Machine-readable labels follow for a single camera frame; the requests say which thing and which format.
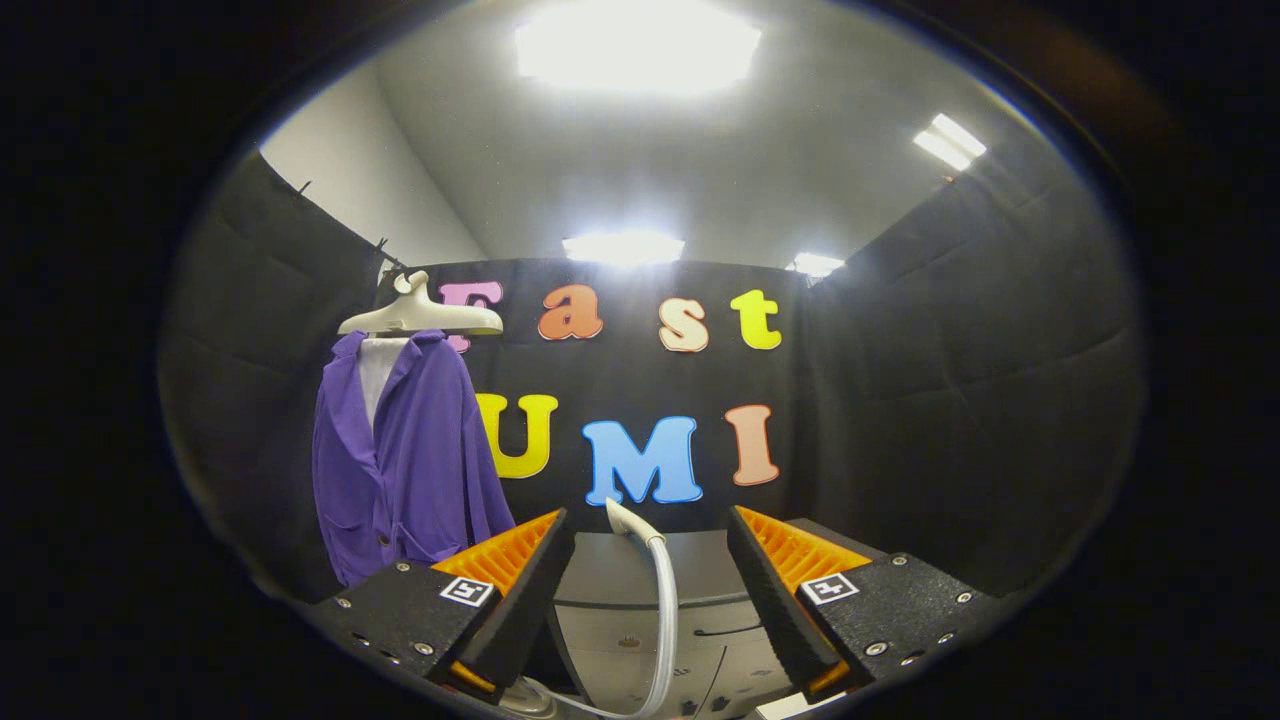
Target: clothes hanger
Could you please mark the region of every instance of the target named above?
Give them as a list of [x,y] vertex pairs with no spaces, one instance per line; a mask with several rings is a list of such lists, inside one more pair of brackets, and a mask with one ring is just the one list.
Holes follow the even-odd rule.
[[396,278],[401,297],[385,307],[347,318],[338,325],[338,334],[355,331],[366,333],[399,333],[426,329],[452,331],[458,334],[502,334],[502,318],[488,307],[440,305],[426,292],[426,273],[419,270],[404,279]]

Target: ceiling light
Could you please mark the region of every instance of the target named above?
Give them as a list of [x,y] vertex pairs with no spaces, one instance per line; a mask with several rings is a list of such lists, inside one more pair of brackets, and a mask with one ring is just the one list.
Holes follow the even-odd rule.
[[516,31],[520,74],[563,87],[696,92],[746,77],[760,31],[689,0],[588,0]]
[[942,135],[947,136],[948,140],[963,147],[973,158],[987,151],[986,145],[978,142],[977,137],[946,115],[938,114],[937,118],[933,118],[933,127],[938,128]]
[[823,258],[822,255],[813,255],[812,252],[801,252],[796,255],[796,259],[792,260],[785,269],[804,273],[810,278],[817,279],[829,275],[836,270],[836,268],[840,268],[844,264],[844,260],[836,260],[835,258]]
[[685,250],[685,241],[646,231],[584,234],[571,237],[563,245],[570,260],[614,265],[671,263],[678,260]]
[[969,158],[964,152],[929,131],[924,131],[915,136],[915,143],[957,170],[963,170],[969,167]]

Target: letter m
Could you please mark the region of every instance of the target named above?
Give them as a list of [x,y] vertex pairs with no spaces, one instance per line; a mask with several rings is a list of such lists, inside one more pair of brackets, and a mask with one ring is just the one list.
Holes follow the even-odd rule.
[[613,420],[584,425],[582,436],[591,441],[594,455],[588,505],[604,505],[609,497],[622,502],[614,478],[635,502],[643,502],[649,495],[654,478],[658,479],[653,492],[657,502],[692,502],[701,497],[703,488],[694,482],[689,452],[689,438],[696,427],[692,418],[663,418],[653,427],[649,445],[640,452],[622,425]]

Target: purple jacket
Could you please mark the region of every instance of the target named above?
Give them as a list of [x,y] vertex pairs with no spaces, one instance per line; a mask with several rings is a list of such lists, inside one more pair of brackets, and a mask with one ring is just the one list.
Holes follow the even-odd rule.
[[311,477],[329,560],[347,587],[397,560],[438,562],[516,525],[467,368],[444,337],[422,331],[404,345],[372,432],[357,357],[365,333],[339,340],[325,365]]

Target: white hose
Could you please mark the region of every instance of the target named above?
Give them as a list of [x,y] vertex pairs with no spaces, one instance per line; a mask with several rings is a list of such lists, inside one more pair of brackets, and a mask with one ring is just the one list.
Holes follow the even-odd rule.
[[559,700],[566,705],[585,710],[600,717],[611,720],[643,720],[657,712],[667,702],[667,693],[671,691],[671,678],[676,664],[676,637],[678,601],[676,598],[676,573],[671,566],[671,556],[667,555],[667,538],[654,530],[652,525],[640,519],[635,512],[623,510],[621,505],[611,501],[605,502],[609,511],[609,525],[613,532],[626,534],[635,533],[645,539],[645,546],[653,553],[654,570],[658,573],[658,657],[653,666],[653,680],[649,683],[649,697],[645,698],[640,710],[630,715],[609,712],[579,702],[571,697],[554,693],[547,685],[532,678],[526,678],[534,687],[547,694]]

